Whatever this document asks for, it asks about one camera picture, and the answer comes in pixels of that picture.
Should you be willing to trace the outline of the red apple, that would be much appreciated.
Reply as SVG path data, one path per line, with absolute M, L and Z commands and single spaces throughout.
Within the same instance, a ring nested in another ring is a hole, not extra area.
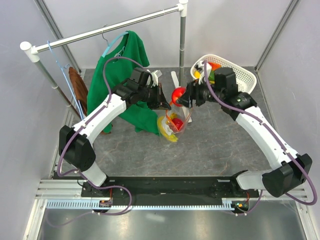
M 186 92 L 185 87 L 177 87 L 171 94 L 171 101 L 177 107 L 182 107 L 183 105 L 178 103 L 178 99 Z

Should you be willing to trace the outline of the clear zip top bag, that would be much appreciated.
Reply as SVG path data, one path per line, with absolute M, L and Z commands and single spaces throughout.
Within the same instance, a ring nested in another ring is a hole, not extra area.
M 177 106 L 170 102 L 171 110 L 165 110 L 157 118 L 157 128 L 162 141 L 176 143 L 184 133 L 188 123 L 192 122 L 193 108 Z

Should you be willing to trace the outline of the red pomegranate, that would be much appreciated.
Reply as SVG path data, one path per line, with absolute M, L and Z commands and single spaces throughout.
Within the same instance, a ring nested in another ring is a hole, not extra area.
M 180 129 L 183 127 L 184 122 L 178 117 L 172 118 L 171 121 L 172 121 L 172 123 L 174 125 L 174 130 L 176 132 L 179 132 Z

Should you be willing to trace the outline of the green bell pepper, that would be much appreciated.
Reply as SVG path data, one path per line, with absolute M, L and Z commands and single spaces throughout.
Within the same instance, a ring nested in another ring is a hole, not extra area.
M 211 71 L 209 76 L 208 76 L 208 80 L 210 84 L 215 84 L 215 72 Z

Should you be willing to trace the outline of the yellow banana bunch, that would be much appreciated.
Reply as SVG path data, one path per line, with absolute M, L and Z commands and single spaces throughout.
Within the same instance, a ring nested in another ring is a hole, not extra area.
M 172 123 L 173 118 L 178 118 L 176 113 L 171 113 L 170 116 L 161 115 L 157 118 L 157 127 L 159 133 L 169 142 L 176 143 L 179 139 L 176 136 L 175 126 Z

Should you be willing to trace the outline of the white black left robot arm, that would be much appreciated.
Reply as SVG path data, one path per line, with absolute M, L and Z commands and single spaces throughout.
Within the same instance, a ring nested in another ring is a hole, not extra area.
M 96 163 L 93 143 L 103 129 L 118 115 L 137 102 L 145 102 L 152 110 L 170 110 L 159 77 L 160 70 L 150 72 L 136 67 L 131 76 L 117 84 L 106 99 L 86 118 L 72 127 L 63 126 L 59 131 L 59 162 L 73 165 L 92 184 L 92 191 L 99 197 L 110 191 L 108 176 Z

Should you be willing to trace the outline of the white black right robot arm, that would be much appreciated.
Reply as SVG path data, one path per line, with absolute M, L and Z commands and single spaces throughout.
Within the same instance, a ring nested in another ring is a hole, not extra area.
M 309 181 L 311 157 L 290 147 L 265 119 L 252 96 L 239 91 L 233 69 L 221 67 L 215 70 L 214 83 L 205 76 L 206 73 L 202 72 L 199 79 L 172 94 L 173 103 L 187 108 L 199 107 L 206 102 L 219 103 L 222 110 L 251 136 L 270 166 L 267 171 L 244 170 L 237 173 L 236 180 L 229 184 L 230 193 L 240 197 L 248 189 L 259 189 L 278 198 Z

